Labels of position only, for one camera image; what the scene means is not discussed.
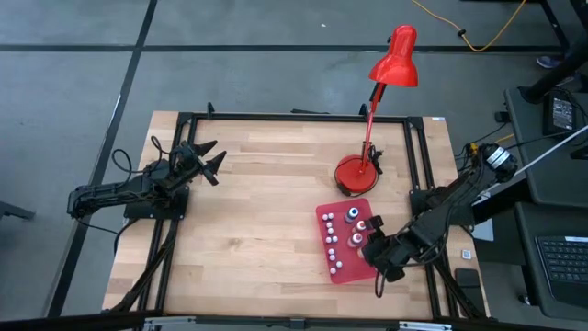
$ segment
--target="lamp base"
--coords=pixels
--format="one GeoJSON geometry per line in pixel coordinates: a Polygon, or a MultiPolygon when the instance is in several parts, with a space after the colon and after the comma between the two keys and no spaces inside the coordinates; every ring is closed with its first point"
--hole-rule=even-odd
{"type": "Polygon", "coordinates": [[[334,177],[337,186],[345,195],[344,189],[349,193],[364,193],[374,186],[378,173],[376,167],[370,161],[367,161],[366,171],[360,173],[361,155],[348,155],[344,157],[337,165],[334,171],[334,177]]]}

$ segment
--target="lamp shade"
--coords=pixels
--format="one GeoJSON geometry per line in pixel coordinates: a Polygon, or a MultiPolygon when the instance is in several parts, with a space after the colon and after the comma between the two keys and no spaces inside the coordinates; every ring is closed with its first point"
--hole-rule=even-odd
{"type": "Polygon", "coordinates": [[[415,42],[416,30],[412,26],[397,27],[392,34],[388,53],[376,63],[369,78],[392,86],[418,86],[419,77],[412,59],[415,42]]]}

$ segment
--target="shoe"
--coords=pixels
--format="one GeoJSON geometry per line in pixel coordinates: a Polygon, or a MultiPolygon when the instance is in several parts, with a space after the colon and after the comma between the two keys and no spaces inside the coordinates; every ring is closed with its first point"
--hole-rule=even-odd
{"type": "Polygon", "coordinates": [[[560,65],[561,60],[558,60],[551,56],[539,56],[537,58],[537,64],[545,69],[553,69],[560,65]]]}

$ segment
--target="yellow cable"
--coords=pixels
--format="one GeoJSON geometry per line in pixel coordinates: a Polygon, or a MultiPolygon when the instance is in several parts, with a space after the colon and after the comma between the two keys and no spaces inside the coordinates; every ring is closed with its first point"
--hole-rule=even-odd
{"type": "MultiPolygon", "coordinates": [[[[425,12],[427,12],[430,16],[436,18],[436,19],[440,19],[450,25],[452,25],[455,29],[457,29],[458,31],[461,31],[462,28],[460,28],[457,24],[453,23],[452,21],[448,20],[447,18],[444,17],[440,17],[439,15],[436,15],[435,13],[433,13],[432,11],[430,11],[429,9],[427,9],[425,6],[421,5],[418,1],[416,0],[411,0],[413,1],[413,3],[419,7],[421,7],[425,12]]],[[[494,38],[492,38],[492,40],[490,40],[490,42],[488,43],[488,45],[480,48],[480,49],[476,49],[473,46],[471,46],[471,43],[469,43],[468,37],[466,37],[466,34],[462,34],[461,38],[468,44],[469,48],[472,51],[475,52],[480,52],[480,51],[486,51],[486,49],[488,49],[492,44],[494,44],[494,42],[496,40],[498,40],[498,38],[503,34],[503,32],[506,30],[506,28],[508,28],[508,26],[511,24],[511,22],[513,22],[513,19],[515,19],[515,17],[518,15],[518,13],[521,11],[521,9],[523,8],[523,5],[526,3],[526,0],[523,0],[521,2],[521,5],[518,6],[518,8],[515,10],[515,12],[513,13],[513,15],[508,19],[508,21],[506,22],[506,24],[504,24],[503,28],[500,29],[500,31],[498,31],[498,33],[496,34],[496,36],[494,38]]]]}
{"type": "Polygon", "coordinates": [[[503,138],[501,138],[501,139],[497,140],[497,141],[496,141],[496,142],[494,142],[494,143],[502,143],[502,142],[505,142],[505,141],[507,141],[507,140],[509,140],[509,139],[513,138],[514,136],[515,136],[515,134],[514,134],[514,133],[511,133],[511,134],[509,134],[509,135],[507,135],[507,136],[504,136],[503,138]]]}

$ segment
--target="red tray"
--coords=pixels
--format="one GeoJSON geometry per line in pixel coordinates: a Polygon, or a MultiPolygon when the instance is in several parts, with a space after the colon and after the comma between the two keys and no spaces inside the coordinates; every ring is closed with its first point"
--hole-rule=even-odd
{"type": "Polygon", "coordinates": [[[356,223],[358,221],[365,221],[371,216],[371,208],[369,208],[369,202],[366,199],[346,200],[321,205],[316,208],[316,219],[319,224],[319,231],[321,232],[324,258],[327,261],[327,271],[331,268],[337,269],[337,272],[334,275],[331,275],[329,272],[333,283],[342,284],[349,281],[376,277],[376,270],[370,267],[369,264],[357,254],[357,249],[361,248],[368,241],[368,234],[370,231],[364,230],[361,232],[364,240],[360,246],[352,248],[347,244],[347,240],[351,236],[352,229],[356,226],[356,223]],[[353,207],[359,209],[359,215],[353,223],[349,224],[345,221],[345,215],[349,209],[353,207]],[[322,216],[330,212],[334,214],[334,218],[330,221],[323,221],[322,216]],[[333,234],[327,233],[327,222],[333,224],[333,234]],[[333,235],[336,235],[339,240],[336,243],[327,244],[325,242],[326,237],[333,235]],[[329,248],[334,249],[335,261],[329,260],[329,248]],[[343,262],[341,268],[335,266],[337,261],[343,262]]]}

